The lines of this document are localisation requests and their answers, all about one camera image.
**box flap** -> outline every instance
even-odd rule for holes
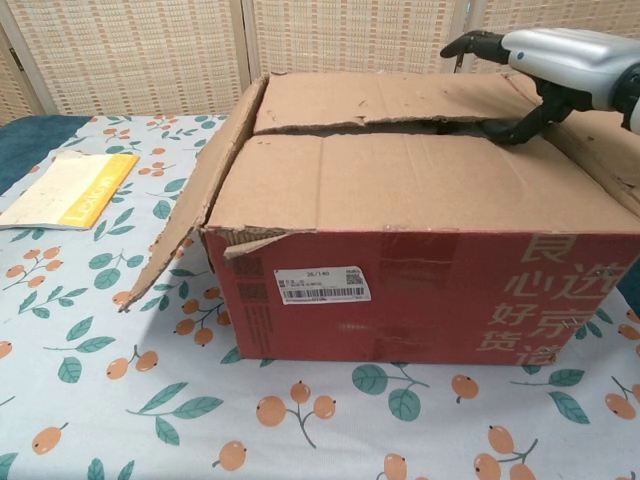
[[[532,103],[540,97],[524,75],[509,77]],[[625,129],[618,112],[573,112],[544,137],[591,175],[622,205],[640,216],[640,136]]]
[[[640,232],[640,219],[541,137],[258,135],[209,227],[240,232]]]
[[[254,132],[412,119],[510,119],[529,110],[531,103],[501,74],[296,73],[271,78]]]
[[[206,219],[233,159],[251,135],[255,114],[268,82],[256,80],[242,95],[231,116],[198,155],[189,182],[178,198],[163,232],[153,246],[149,262],[142,269],[130,297],[121,310],[142,297],[166,268],[178,246],[194,227]]]

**barcode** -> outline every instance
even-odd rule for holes
[[[347,285],[362,285],[362,277],[357,273],[347,273]]]
[[[325,297],[355,297],[364,295],[364,288],[317,288],[313,290],[289,290],[283,292],[288,299],[322,299]]]

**woven panel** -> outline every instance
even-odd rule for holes
[[[60,111],[229,111],[241,93],[228,0],[8,0]]]
[[[260,70],[437,72],[455,2],[254,0]]]
[[[640,0],[488,0],[480,28],[507,33],[532,27],[569,27],[640,37]],[[475,72],[508,70],[474,60]]]
[[[0,48],[0,126],[33,113],[9,62],[13,59]]]

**dark blue cloth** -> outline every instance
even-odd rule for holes
[[[0,128],[0,195],[59,147],[91,117],[25,117]]]

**yellow booklet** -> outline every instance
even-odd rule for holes
[[[0,215],[0,229],[91,228],[138,158],[70,150],[57,154],[44,175]]]

